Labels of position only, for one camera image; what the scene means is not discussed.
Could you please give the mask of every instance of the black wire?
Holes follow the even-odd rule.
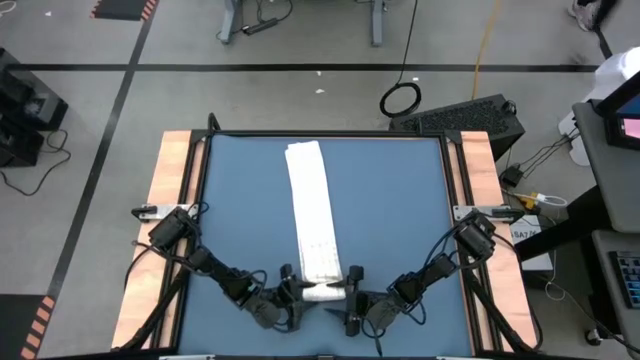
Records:
[[[177,262],[178,264],[182,265],[184,268],[186,268],[187,270],[189,270],[191,273],[198,275],[198,276],[209,276],[208,273],[203,273],[200,272],[196,269],[193,268],[193,266],[189,263],[189,261],[186,258],[180,257],[180,256],[171,256],[168,254],[163,253],[162,251],[156,249],[155,247],[145,244],[145,243],[141,243],[137,240],[134,240],[131,242],[131,244],[135,245],[135,246],[142,246],[145,249],[149,249],[151,252],[153,252],[154,254],[160,256],[161,258],[165,259],[165,260],[172,260]]]
[[[362,333],[364,334],[364,336],[370,339],[373,339],[376,342],[376,351],[378,352],[378,355],[382,356],[382,344],[380,343],[380,338],[387,333],[387,329],[383,329],[382,333],[378,334],[378,328],[373,326],[373,323],[371,322],[371,320],[367,318],[364,318],[363,320],[369,323],[369,326],[371,326],[371,329],[373,330],[373,335],[370,335],[365,331],[364,321],[360,323],[360,328],[362,329]]]
[[[131,264],[129,264],[129,267],[127,268],[127,272],[124,275],[124,289],[127,289],[127,283],[129,282],[129,276],[131,275],[131,271],[133,270],[133,267],[136,265],[136,263],[138,262],[138,260],[140,260],[140,258],[142,258],[144,256],[144,254],[148,253],[150,251],[150,248],[145,248],[144,250],[142,250],[142,252],[140,254],[138,254],[138,256],[136,256],[133,261],[131,262]]]
[[[62,133],[64,135],[62,142],[59,146],[55,146],[51,144],[51,136],[57,133]],[[58,161],[55,165],[53,165],[52,167],[49,168],[49,170],[47,170],[47,172],[44,173],[44,176],[42,176],[42,179],[40,179],[40,181],[38,182],[38,186],[36,186],[35,190],[33,190],[32,192],[26,192],[22,189],[20,189],[19,187],[11,184],[9,182],[9,179],[7,178],[7,175],[4,173],[4,171],[0,171],[0,175],[2,175],[2,179],[4,180],[5,185],[7,185],[8,187],[12,188],[13,190],[19,192],[20,194],[24,195],[24,196],[33,196],[35,195],[38,191],[40,191],[40,188],[42,187],[42,184],[44,183],[44,181],[47,179],[47,176],[49,176],[49,174],[58,166],[66,163],[67,161],[69,161],[71,159],[71,152],[69,152],[68,150],[66,150],[64,148],[65,144],[67,143],[67,138],[69,137],[69,133],[66,130],[63,129],[58,129],[54,132],[49,133],[49,135],[47,135],[46,138],[46,143],[47,146],[49,146],[50,148],[52,148],[53,150],[40,150],[41,153],[44,154],[57,154],[57,153],[65,153],[67,154],[67,156]]]
[[[422,320],[418,320],[410,312],[402,311],[402,313],[407,315],[407,316],[409,316],[411,318],[411,320],[413,320],[416,324],[422,326],[422,325],[427,323],[427,310],[424,308],[424,304],[422,303],[422,301],[420,301],[419,305],[420,305],[420,310],[422,310]]]
[[[409,45],[411,44],[411,35],[413,34],[413,23],[416,19],[416,10],[418,10],[418,0],[415,0],[413,4],[413,14],[411,14],[411,25],[409,25],[409,36],[407,37],[407,45],[404,49],[404,58],[402,59],[402,68],[400,69],[400,76],[398,77],[398,81],[396,81],[396,85],[400,83],[402,80],[402,75],[404,74],[404,67],[407,64],[407,54],[409,54]]]
[[[409,318],[411,318],[411,320],[413,320],[413,322],[415,322],[416,324],[422,326],[424,324],[427,323],[427,310],[424,308],[424,304],[422,303],[422,301],[420,301],[419,303],[420,306],[420,310],[422,311],[422,320],[418,320],[418,318],[416,318],[411,312],[407,312],[405,311],[405,309],[403,309],[402,307],[398,306],[398,305],[394,305],[394,308],[396,310],[399,310],[401,313],[409,316]],[[385,314],[383,314],[380,318],[380,321],[382,321],[382,318],[385,317]],[[362,333],[364,334],[364,336],[370,338],[370,339],[374,339],[375,343],[376,343],[376,351],[378,352],[378,355],[382,356],[382,344],[380,343],[380,338],[384,336],[384,334],[387,333],[387,329],[382,329],[382,332],[380,334],[378,334],[378,327],[377,326],[373,326],[373,322],[371,322],[370,319],[368,318],[363,318],[363,320],[365,320],[366,322],[369,323],[369,326],[371,326],[371,330],[373,330],[373,335],[369,334],[364,327],[365,321],[362,321],[360,323],[360,329],[362,331]]]
[[[193,209],[193,207],[196,205],[198,205],[198,212],[191,217],[191,219],[193,220],[198,220],[200,215],[206,213],[211,208],[209,206],[209,203],[207,203],[206,201],[198,201],[196,203],[191,204],[191,206],[189,206],[189,208],[187,209],[187,213],[191,212],[191,209]]]
[[[513,149],[513,146],[509,148],[509,154],[507,155],[507,165],[504,167],[504,170],[500,173],[500,176],[499,176],[500,179],[502,179],[502,176],[504,175],[504,173],[507,171],[507,169],[509,169],[509,162],[511,161],[511,149]],[[509,196],[507,196],[507,202],[509,203],[509,207],[513,206],[511,205],[511,198]]]
[[[516,247],[511,243],[511,241],[507,240],[506,238],[504,238],[500,234],[494,233],[493,236],[495,236],[496,238],[500,239],[516,255],[516,260],[518,261],[518,268],[520,269],[520,276],[522,276],[522,273],[524,272],[522,270],[522,261],[520,260],[520,255],[518,254],[518,251],[516,250]],[[535,323],[535,326],[536,326],[536,329],[537,329],[537,333],[538,333],[538,343],[536,344],[536,346],[533,347],[533,350],[537,351],[537,350],[540,349],[540,347],[542,347],[542,343],[544,342],[544,334],[542,333],[542,327],[540,326],[540,321],[538,320],[538,316],[536,315],[536,312],[531,307],[531,304],[529,304],[529,299],[527,299],[527,306],[529,307],[529,313],[531,314],[531,317],[533,318],[533,322]]]
[[[538,222],[538,225],[533,224],[533,223],[531,223],[529,220],[525,219],[524,217],[521,217],[521,218],[520,218],[520,220],[522,220],[522,221],[526,222],[527,224],[529,224],[529,225],[531,225],[531,226],[539,226],[539,227],[540,227],[540,228],[542,228],[543,230],[544,230],[544,229],[548,229],[548,228],[550,228],[550,227],[551,227],[551,226],[542,225],[542,224],[540,224],[540,222]]]
[[[574,137],[572,137],[572,138],[569,138],[569,139],[567,139],[567,141],[565,141],[565,142],[563,142],[563,143],[559,144],[559,145],[558,145],[558,147],[556,147],[553,151],[551,151],[551,153],[550,153],[550,154],[548,154],[544,159],[542,159],[542,157],[541,157],[541,159],[542,159],[542,160],[541,160],[539,163],[536,163],[536,164],[535,164],[535,166],[532,164],[532,165],[530,166],[531,170],[529,171],[529,173],[528,173],[528,174],[524,174],[524,175],[523,175],[523,177],[524,177],[525,179],[527,179],[529,176],[531,176],[531,174],[533,174],[533,172],[536,170],[536,168],[538,168],[538,166],[542,165],[545,161],[547,161],[547,159],[549,159],[549,158],[550,158],[550,157],[551,157],[551,156],[552,156],[556,151],[560,150],[560,149],[562,148],[562,145],[567,144],[567,143],[570,143],[570,142],[571,142],[571,141],[573,141],[573,139],[575,139],[576,137],[577,137],[577,136],[574,136]]]
[[[477,213],[469,213],[467,216],[465,216],[464,218],[462,218],[460,221],[458,221],[458,224],[460,224],[463,221],[466,221],[474,216],[477,216]],[[458,229],[458,224],[454,225],[453,227],[451,227],[451,229],[447,230],[447,232],[444,233],[444,235],[442,235],[440,237],[440,239],[438,239],[438,241],[436,241],[436,243],[433,245],[433,247],[431,248],[431,251],[429,251],[429,255],[427,255],[427,258],[424,261],[424,266],[427,266],[431,260],[432,260],[432,256],[433,253],[436,251],[436,248],[438,248],[438,246],[440,244],[442,244],[442,249],[440,249],[440,252],[438,252],[436,254],[436,256],[439,256],[441,254],[444,254],[444,252],[446,251],[447,248],[447,243],[449,241],[449,238],[451,237],[451,234],[453,234],[457,229]]]
[[[538,216],[545,218],[548,222],[550,222],[552,224],[552,226],[556,226],[558,224],[558,222],[552,218],[550,218],[549,216],[545,215],[545,214],[538,214]]]
[[[402,75],[404,75],[404,68],[407,64],[407,54],[409,54],[409,46],[411,45],[411,35],[413,34],[413,24],[415,22],[416,19],[416,12],[418,9],[418,0],[414,0],[414,4],[413,4],[413,13],[411,15],[411,25],[409,27],[409,36],[407,37],[407,45],[404,49],[404,57],[402,59],[402,68],[400,69],[400,76],[398,77],[398,81],[396,81],[395,85],[393,85],[391,87],[391,89],[387,90],[386,93],[384,93],[384,95],[382,95],[382,98],[380,99],[380,103],[378,104],[379,108],[380,108],[380,112],[382,112],[385,116],[389,117],[389,118],[396,118],[399,116],[406,116],[409,115],[411,113],[413,113],[414,111],[416,111],[418,109],[418,107],[420,106],[420,102],[422,101],[422,91],[420,90],[420,87],[413,82],[404,82],[401,83],[400,81],[402,80]],[[389,98],[389,96],[391,96],[391,94],[393,94],[394,92],[396,92],[396,90],[401,89],[401,88],[411,88],[413,89],[413,91],[416,93],[416,99],[413,101],[413,103],[411,105],[409,105],[408,108],[402,110],[402,111],[398,111],[398,112],[390,112],[387,110],[387,99]]]
[[[569,135],[568,135],[568,136],[571,136],[571,134],[573,134],[573,132],[574,132],[575,130],[576,130],[576,129],[573,129],[573,130],[569,133]],[[538,154],[540,154],[540,153],[541,153],[542,151],[544,151],[545,149],[553,148],[553,147],[557,146],[557,145],[558,145],[558,143],[560,143],[560,142],[562,142],[562,141],[564,141],[564,140],[566,140],[566,139],[567,139],[567,138],[566,138],[565,136],[563,136],[563,137],[561,137],[559,140],[555,141],[553,144],[548,145],[548,146],[543,146],[543,147],[541,147],[541,148],[540,148],[540,149],[539,149],[535,154],[533,154],[533,156],[531,156],[530,158],[528,158],[528,159],[527,159],[527,160],[525,160],[525,161],[520,162],[520,163],[519,163],[519,165],[521,165],[521,166],[522,166],[522,165],[524,165],[524,164],[528,163],[529,161],[531,161],[531,160],[533,160],[534,158],[536,158],[536,157],[538,156]]]
[[[449,254],[449,260],[452,260],[452,261],[453,261],[453,256],[454,256],[455,254],[459,254],[458,250],[453,250],[453,251],[451,252],[451,254]]]
[[[578,302],[578,300],[576,300],[575,297],[573,297],[573,295],[571,295],[570,292],[568,292],[565,288],[563,288],[562,286],[549,281],[548,279],[546,279],[544,276],[541,275],[535,275],[537,278],[544,280],[545,282],[549,282],[551,284],[553,284],[553,286],[557,287],[558,289],[564,291],[565,294],[567,294],[569,296],[569,299],[578,307],[578,309],[580,309],[580,311],[582,311],[582,313],[584,315],[586,315],[589,319],[591,319],[593,322],[595,322],[599,329],[603,330],[605,333],[607,333],[607,335],[611,336],[615,341],[619,342],[622,346],[626,347],[627,349],[640,354],[640,349],[638,349],[637,347],[631,345],[630,343],[628,343],[627,341],[625,341],[624,339],[622,339],[621,337],[619,337],[618,335],[614,334],[611,330],[609,330],[606,326],[604,326],[600,321],[598,321],[593,315],[589,314],[589,312],[587,310],[585,310],[582,305],[580,305],[580,303]]]
[[[546,152],[543,153],[542,155],[540,155],[540,157],[538,157],[531,165],[529,165],[526,169],[522,170],[523,177],[525,179],[528,178],[533,173],[533,171],[535,171],[535,169],[538,166],[542,165],[542,163],[547,161],[547,159],[549,159],[563,145],[565,145],[567,143],[570,143],[576,137],[578,137],[578,135],[571,136],[576,130],[577,130],[577,128],[574,128],[573,130],[571,130],[571,132],[569,132],[569,134],[567,134],[566,137],[563,136],[560,140],[556,141],[552,145],[541,148],[540,150],[538,150],[538,152],[534,156],[532,156],[531,158],[527,159],[525,162],[520,163],[519,165],[522,166],[523,164],[531,161],[534,157],[536,157],[536,155],[538,155],[543,149],[545,149],[545,148],[547,149]]]
[[[256,274],[262,274],[262,281],[256,279],[255,277]],[[267,278],[268,278],[267,272],[264,270],[255,270],[245,276],[242,276],[241,279],[245,277],[251,277],[251,280],[258,283],[258,286],[259,286],[258,297],[260,297],[260,295],[262,295],[262,290],[264,290],[264,288],[267,286]]]
[[[478,259],[478,260],[472,262],[471,264],[460,265],[460,270],[473,270],[473,269],[476,269],[478,266],[486,263],[487,260],[489,260],[490,257],[491,257],[491,255],[485,256],[482,259]]]
[[[289,1],[289,11],[287,11],[287,13],[283,17],[276,18],[278,22],[288,18],[289,15],[291,15],[291,13],[293,12],[293,1],[292,0],[288,0],[288,1]],[[265,22],[265,20],[262,18],[262,2],[263,0],[256,0],[256,4],[258,5],[258,11],[256,15],[258,17],[258,21],[261,23]]]

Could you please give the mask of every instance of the black cable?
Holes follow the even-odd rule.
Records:
[[[582,305],[580,305],[580,303],[578,302],[578,300],[576,300],[575,297],[573,297],[573,295],[571,295],[570,292],[568,292],[565,288],[563,288],[562,286],[549,281],[548,279],[546,279],[544,276],[541,275],[535,275],[537,278],[542,279],[543,281],[546,282],[550,282],[551,284],[553,284],[553,286],[557,287],[558,289],[564,291],[564,293],[566,295],[569,296],[569,299],[578,307],[578,309],[580,309],[580,311],[582,311],[582,313],[584,315],[586,315],[589,319],[591,319],[593,322],[595,322],[599,329],[603,330],[605,333],[607,333],[607,335],[611,336],[611,338],[613,338],[615,341],[619,342],[622,346],[626,347],[627,349],[640,354],[640,349],[638,349],[637,347],[631,345],[630,343],[628,343],[627,341],[625,341],[624,339],[622,339],[621,337],[619,337],[618,335],[614,334],[611,330],[609,330],[606,326],[604,326],[600,321],[598,321],[593,315],[589,314],[589,312],[587,310],[585,310]]]
[[[256,274],[262,274],[262,281],[256,279],[255,275]],[[240,277],[240,279],[246,278],[246,277],[250,277],[251,280],[253,280],[253,282],[258,283],[259,286],[259,290],[258,290],[258,297],[260,297],[260,295],[262,295],[262,291],[264,290],[264,288],[267,286],[267,272],[264,270],[255,270],[250,272],[249,274]]]
[[[541,214],[538,214],[537,216],[545,218],[548,222],[553,224],[553,226],[558,225],[558,222],[556,220],[552,219],[551,217],[549,217],[549,216],[547,216],[545,214],[541,213]]]
[[[145,249],[149,249],[151,252],[153,252],[154,254],[160,256],[161,258],[165,259],[165,260],[171,260],[174,261],[180,265],[182,265],[182,267],[184,267],[185,269],[189,270],[191,273],[193,273],[194,275],[198,275],[198,276],[210,276],[210,274],[208,273],[203,273],[200,272],[196,269],[193,268],[193,266],[189,263],[189,261],[181,256],[171,256],[169,254],[165,254],[162,251],[156,249],[155,247],[145,244],[145,243],[141,243],[137,240],[134,240],[131,242],[131,244],[135,245],[135,246],[142,246]]]
[[[436,251],[436,249],[438,248],[438,246],[444,242],[442,244],[442,249],[440,250],[440,252],[438,253],[438,255],[444,253],[444,249],[447,246],[447,241],[449,239],[449,237],[451,237],[451,234],[453,234],[454,231],[456,231],[456,229],[458,229],[458,226],[454,226],[451,229],[447,230],[446,233],[444,233],[444,235],[442,235],[440,237],[440,239],[438,239],[438,241],[436,241],[436,243],[433,245],[433,247],[431,248],[431,251],[429,251],[429,255],[427,255],[427,258],[424,261],[424,266],[427,266],[430,262],[431,262],[431,257],[433,256],[433,253]]]
[[[522,170],[523,172],[523,177],[526,179],[528,178],[533,171],[535,171],[535,169],[540,166],[542,163],[544,163],[545,161],[547,161],[547,159],[549,159],[556,151],[558,151],[563,145],[570,143],[571,141],[573,141],[575,138],[577,138],[579,135],[575,135],[575,136],[571,136],[575,131],[577,130],[577,128],[574,128],[573,130],[571,130],[571,132],[569,132],[569,134],[567,134],[566,137],[562,137],[560,140],[556,141],[555,143],[553,143],[550,146],[546,146],[541,148],[540,150],[538,150],[538,152],[536,153],[536,155],[538,155],[542,149],[547,149],[545,153],[543,153],[542,155],[540,155],[540,157],[538,157],[531,165],[529,165],[526,169]],[[525,162],[520,163],[519,165],[522,166],[523,164],[531,161],[536,155],[532,156],[531,158],[527,159]]]
[[[129,340],[126,344],[122,345],[119,349],[122,350],[139,350],[142,348],[144,343],[147,341],[147,338],[153,332],[156,323],[158,320],[164,316],[165,311],[171,304],[173,297],[184,287],[187,279],[189,278],[189,271],[185,268],[180,269],[178,274],[171,282],[171,285],[167,289],[166,294],[164,294],[159,300],[156,306],[145,320],[144,324],[136,331],[135,335]]]
[[[473,270],[478,268],[480,265],[484,264],[487,262],[487,260],[489,260],[489,258],[491,257],[491,255],[485,256],[482,259],[478,259],[474,262],[472,262],[471,264],[468,265],[459,265],[460,270]]]
[[[291,15],[291,13],[293,12],[293,1],[292,0],[288,0],[288,1],[289,1],[289,11],[287,11],[287,13],[283,17],[276,18],[278,22],[288,18],[289,15]],[[261,23],[265,22],[265,20],[262,18],[262,2],[263,0],[256,0],[256,4],[258,5],[258,11],[256,15],[258,17],[258,21]]]
[[[536,158],[536,157],[537,157],[537,156],[538,156],[542,151],[544,151],[545,149],[554,148],[555,146],[557,146],[557,144],[558,144],[558,143],[560,143],[560,142],[562,142],[562,141],[564,141],[564,140],[566,140],[566,137],[564,137],[564,136],[563,136],[563,137],[561,137],[559,140],[555,141],[553,144],[548,145],[548,146],[543,146],[543,147],[541,147],[541,148],[540,148],[540,149],[539,149],[535,154],[533,154],[530,158],[528,158],[528,159],[527,159],[527,160],[525,160],[525,161],[520,162],[520,163],[519,163],[519,165],[521,165],[521,166],[522,166],[522,165],[524,165],[524,164],[528,163],[529,161],[531,161],[531,160],[533,160],[534,158]]]
[[[380,338],[384,336],[384,334],[387,333],[387,329],[383,329],[381,334],[378,334],[378,328],[373,326],[373,323],[371,322],[371,320],[364,318],[364,320],[366,322],[369,323],[369,325],[371,326],[371,329],[373,330],[373,335],[368,334],[365,330],[364,330],[364,321],[361,322],[360,324],[360,328],[362,329],[362,333],[364,334],[364,336],[373,339],[376,342],[376,351],[378,352],[378,355],[380,357],[382,357],[382,344],[380,343]]]
[[[62,133],[64,135],[64,137],[62,139],[62,142],[61,142],[61,144],[59,146],[55,146],[55,145],[51,144],[51,136],[53,134],[57,134],[57,133]],[[38,182],[38,186],[36,186],[35,190],[33,190],[32,192],[26,192],[26,191],[20,189],[19,187],[15,186],[15,185],[13,185],[13,184],[11,184],[9,182],[9,179],[7,178],[7,175],[4,173],[4,171],[0,171],[0,175],[2,175],[2,179],[4,180],[5,185],[7,185],[8,187],[12,188],[13,190],[19,192],[20,194],[22,194],[24,196],[29,197],[29,196],[35,195],[38,191],[40,191],[40,188],[42,187],[42,184],[44,184],[44,181],[47,179],[47,176],[49,176],[49,174],[55,168],[57,168],[58,166],[60,166],[60,165],[62,165],[64,163],[66,163],[67,161],[69,161],[71,159],[71,152],[69,152],[68,150],[66,150],[64,148],[65,144],[67,143],[67,138],[69,138],[69,133],[66,130],[63,130],[63,129],[58,129],[58,130],[56,130],[54,132],[49,133],[49,135],[47,135],[47,138],[46,138],[47,146],[49,146],[53,150],[40,150],[40,152],[44,153],[44,154],[57,154],[57,153],[62,152],[62,153],[67,154],[67,156],[64,159],[58,161],[55,165],[50,167],[49,170],[47,170],[47,172],[44,173],[44,176],[42,176],[42,179],[40,179],[40,181]]]
[[[542,165],[545,161],[547,161],[547,159],[549,159],[549,158],[550,158],[550,157],[551,157],[551,156],[552,156],[556,151],[560,150],[560,149],[562,148],[562,145],[567,144],[567,143],[570,143],[570,142],[571,142],[571,141],[573,141],[573,139],[575,139],[576,137],[577,137],[577,135],[576,135],[576,136],[574,136],[574,137],[572,137],[572,138],[568,138],[565,142],[563,142],[563,143],[559,144],[555,149],[553,149],[553,151],[551,151],[551,153],[549,153],[546,157],[544,157],[544,159],[542,159],[542,157],[541,157],[541,159],[542,159],[542,160],[540,160],[540,159],[536,160],[536,162],[537,162],[537,161],[540,161],[540,162],[539,162],[539,163],[535,163],[535,165],[534,165],[534,164],[532,164],[532,165],[529,167],[531,170],[529,170],[529,168],[527,168],[527,170],[529,170],[529,173],[528,173],[528,174],[524,174],[524,175],[523,175],[523,177],[524,177],[525,179],[527,179],[529,176],[531,176],[531,174],[533,174],[533,172],[536,170],[536,168],[537,168],[538,166]]]
[[[403,314],[409,316],[411,318],[411,320],[413,320],[413,322],[415,322],[416,324],[422,326],[424,324],[427,323],[427,310],[424,308],[424,304],[422,303],[422,301],[420,301],[420,303],[418,304],[420,305],[420,310],[422,310],[422,320],[418,320],[412,313],[410,312],[405,312],[402,311]]]
[[[505,237],[503,237],[500,234],[494,233],[493,236],[495,236],[496,238],[501,240],[504,244],[506,244],[511,249],[511,251],[513,251],[513,253],[516,255],[516,260],[518,261],[518,268],[520,269],[520,276],[522,276],[524,272],[522,270],[522,261],[520,260],[520,255],[518,254],[516,247],[511,243],[511,241],[507,240]],[[531,304],[529,304],[529,299],[527,299],[527,306],[529,307],[529,313],[533,318],[533,322],[535,323],[537,333],[538,333],[538,343],[536,344],[536,346],[533,347],[533,350],[537,351],[542,346],[542,343],[544,341],[544,334],[542,333],[542,327],[540,326],[540,321],[538,320],[538,316],[536,315],[536,312],[531,307]]]
[[[136,263],[138,262],[138,260],[140,260],[140,258],[142,258],[144,256],[144,254],[148,253],[151,249],[150,248],[145,248],[144,250],[142,250],[142,252],[140,254],[138,254],[138,256],[136,256],[133,261],[131,262],[131,264],[129,264],[129,267],[127,268],[127,272],[124,275],[124,289],[127,289],[127,283],[129,282],[129,276],[131,275],[131,271],[133,270],[133,267],[136,265]]]
[[[507,171],[507,169],[509,168],[509,162],[511,161],[511,150],[513,149],[513,145],[509,148],[509,154],[507,155],[507,165],[505,165],[504,170],[500,173],[500,176],[498,176],[498,179],[502,179],[504,173]],[[511,204],[511,198],[509,196],[507,196],[507,202],[509,203],[509,207],[512,207],[513,205]]]
[[[533,223],[531,223],[529,220],[525,219],[524,217],[521,217],[520,219],[521,219],[522,221],[526,222],[527,224],[531,225],[531,226],[539,226],[539,227],[540,227],[540,228],[542,228],[543,230],[544,230],[544,229],[548,229],[548,228],[550,228],[550,227],[551,227],[551,226],[542,225],[542,224],[540,224],[540,222],[538,222],[538,225],[533,224]]]
[[[187,209],[187,213],[190,213],[191,209],[193,209],[193,207],[196,206],[196,205],[198,205],[198,212],[191,217],[192,220],[198,220],[200,215],[206,213],[211,208],[209,206],[209,203],[207,203],[206,201],[198,201],[198,202],[195,202],[195,203],[191,204],[191,206],[189,206],[189,208]]]
[[[415,22],[416,19],[416,11],[418,10],[418,0],[414,0],[414,5],[413,5],[413,13],[411,15],[411,25],[409,27],[409,36],[407,37],[407,45],[405,47],[404,50],[404,58],[402,59],[402,68],[400,69],[400,76],[398,77],[398,81],[396,81],[396,84],[393,85],[391,87],[391,89],[387,90],[386,93],[384,93],[384,95],[382,95],[382,99],[380,99],[380,111],[387,117],[390,118],[396,118],[399,116],[406,116],[409,115],[411,113],[413,113],[414,111],[416,111],[416,109],[418,109],[418,106],[420,106],[420,102],[422,101],[422,91],[420,90],[420,87],[413,82],[405,82],[405,83],[401,83],[400,81],[402,81],[402,75],[404,75],[404,68],[407,64],[407,55],[409,54],[409,45],[411,44],[411,35],[413,34],[413,24]],[[387,98],[393,94],[396,90],[401,89],[401,88],[411,88],[413,89],[413,91],[416,93],[416,99],[413,101],[413,104],[411,104],[408,108],[402,110],[402,111],[398,111],[398,112],[390,112],[387,111]]]

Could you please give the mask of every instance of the clamp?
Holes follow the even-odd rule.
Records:
[[[198,214],[200,206],[198,204],[171,204],[171,205],[153,205],[143,204],[140,207],[131,209],[131,215],[143,223],[151,220],[162,220],[176,207],[182,208],[182,210],[188,211],[189,216]]]
[[[499,205],[499,206],[456,205],[453,207],[453,216],[456,221],[460,221],[474,211],[481,213],[489,221],[500,221],[500,222],[506,222],[509,224],[513,224],[524,215],[524,212],[522,210],[512,209],[508,205]]]

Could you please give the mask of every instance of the orange striped tape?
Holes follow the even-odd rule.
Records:
[[[140,20],[144,20],[144,21],[149,20],[149,18],[151,17],[151,13],[153,12],[153,9],[156,7],[156,4],[157,4],[156,0],[147,1],[147,3],[144,5],[144,9],[142,9]]]
[[[27,334],[20,356],[22,359],[35,359],[38,355],[38,349],[44,337],[44,332],[51,319],[51,313],[56,305],[55,300],[50,296],[45,296],[36,310],[36,316],[31,323],[31,330]]]
[[[102,0],[98,0],[98,3],[96,3],[96,6],[93,7],[93,10],[91,10],[91,14],[89,15],[90,18],[95,19],[96,11],[98,11],[98,5],[100,5],[101,1]]]

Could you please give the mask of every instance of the gray floor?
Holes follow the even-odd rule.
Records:
[[[225,47],[214,38],[221,24],[221,1],[162,0],[140,62],[401,60],[411,1],[389,2],[384,45],[377,49],[369,46],[367,5],[345,0],[294,2],[294,13],[287,21],[252,37],[236,36]],[[24,63],[127,63],[141,24],[90,19],[94,4],[95,0],[19,0],[14,12],[0,18],[0,46]],[[491,4],[490,0],[420,1],[408,61],[473,64]],[[604,58],[597,39],[575,26],[565,5],[555,0],[504,0],[483,63],[601,63]],[[282,1],[274,6],[283,6]],[[640,45],[639,39],[632,38],[638,33],[633,16],[638,11],[637,2],[623,1],[605,28],[614,52]],[[255,5],[248,2],[245,21],[253,23],[254,17]],[[35,197],[23,198],[0,186],[0,201],[12,204],[10,212],[0,212],[0,228],[7,235],[0,240],[0,271],[11,273],[0,280],[0,293],[47,290],[123,77],[117,72],[37,75],[70,104],[62,127],[70,133],[73,158],[51,175]],[[472,73],[405,75],[414,77],[423,89],[424,110],[471,95]],[[587,73],[480,74],[479,96],[503,93],[514,100],[527,130],[513,148],[511,162],[526,159],[559,137],[558,120],[589,92],[591,78]],[[388,119],[379,113],[378,100],[396,79],[395,72],[136,73],[40,356],[109,349],[122,280],[133,251],[130,241],[138,232],[129,210],[146,200],[163,131],[204,127],[211,111],[226,129],[382,130]],[[407,100],[398,94],[391,102],[400,108]],[[7,173],[31,188],[36,174],[54,161],[55,155],[43,155],[37,167]],[[505,161],[499,162],[499,168]],[[590,169],[574,165],[568,149],[563,149],[518,190],[572,200],[594,183]],[[530,291],[530,298],[545,331],[543,349],[558,355],[624,358],[624,350],[611,341],[598,349],[584,343],[582,331],[589,322],[571,304],[552,302],[536,290]]]

